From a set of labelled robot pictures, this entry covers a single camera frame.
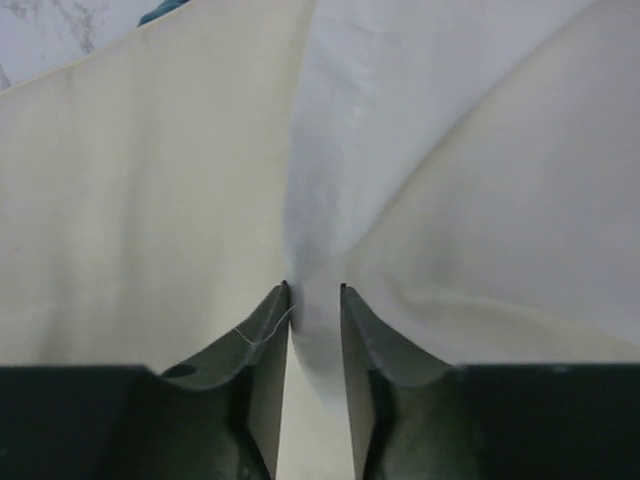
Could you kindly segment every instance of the blue fabric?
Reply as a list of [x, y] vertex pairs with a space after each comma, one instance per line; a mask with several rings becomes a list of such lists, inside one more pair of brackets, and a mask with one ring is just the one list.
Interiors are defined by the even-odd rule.
[[172, 10], [175, 10], [176, 8], [181, 7], [188, 1], [189, 0], [165, 0], [160, 4], [158, 8], [144, 15], [140, 19], [138, 26], [144, 25], [145, 23], [149, 23], [155, 20], [156, 18], [160, 18], [161, 16], [166, 15]]

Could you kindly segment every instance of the marble surface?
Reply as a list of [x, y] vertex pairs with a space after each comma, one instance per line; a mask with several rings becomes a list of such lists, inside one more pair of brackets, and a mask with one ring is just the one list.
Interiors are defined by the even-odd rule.
[[136, 28], [161, 0], [0, 0], [0, 90]]

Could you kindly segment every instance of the teal object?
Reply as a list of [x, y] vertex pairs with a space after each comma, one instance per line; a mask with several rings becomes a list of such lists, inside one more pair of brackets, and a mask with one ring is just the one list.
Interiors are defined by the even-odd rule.
[[142, 26], [145, 23], [149, 23], [152, 22], [153, 20], [155, 20], [156, 18], [160, 18], [163, 15], [166, 15], [167, 13], [175, 10], [178, 7], [181, 7], [182, 5], [184, 5], [185, 3], [187, 3], [189, 0], [165, 0], [164, 2], [162, 2], [160, 4], [160, 6], [158, 8], [156, 8], [155, 10], [152, 10], [151, 12], [147, 13], [146, 15], [144, 15], [141, 19], [140, 22], [138, 23], [138, 26]]

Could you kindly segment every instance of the white fabric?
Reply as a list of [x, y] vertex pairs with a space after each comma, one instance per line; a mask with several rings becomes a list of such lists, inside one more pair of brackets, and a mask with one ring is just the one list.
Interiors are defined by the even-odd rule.
[[320, 0], [285, 241], [335, 410], [342, 281], [450, 363], [640, 357], [638, 45], [633, 0]]
[[[313, 7], [194, 0], [0, 94], [2, 364], [162, 370], [284, 278], [290, 109]], [[278, 478], [349, 478], [346, 422], [289, 358]]]

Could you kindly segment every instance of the thin white thread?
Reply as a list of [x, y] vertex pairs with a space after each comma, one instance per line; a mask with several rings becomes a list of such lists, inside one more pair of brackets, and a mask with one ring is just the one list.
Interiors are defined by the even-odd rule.
[[236, 332], [238, 332], [238, 335], [240, 335], [245, 342], [247, 342], [249, 345], [253, 345], [254, 347], [257, 347], [258, 345], [264, 343], [264, 342], [268, 342], [269, 340], [271, 340], [271, 338], [276, 334], [276, 331], [278, 331], [278, 327], [280, 326], [280, 324], [284, 321], [285, 318], [287, 318], [287, 316], [291, 313], [291, 311], [293, 310], [293, 307], [295, 307], [295, 305], [291, 305], [286, 312], [284, 312], [282, 314], [282, 317], [280, 317], [280, 319], [277, 321], [276, 326], [273, 327], [273, 331], [267, 335], [267, 338], [263, 338], [262, 340], [260, 340], [259, 342], [252, 342], [251, 340], [249, 340], [244, 333], [242, 333], [240, 331], [240, 329], [238, 327], [234, 328], [234, 330]]

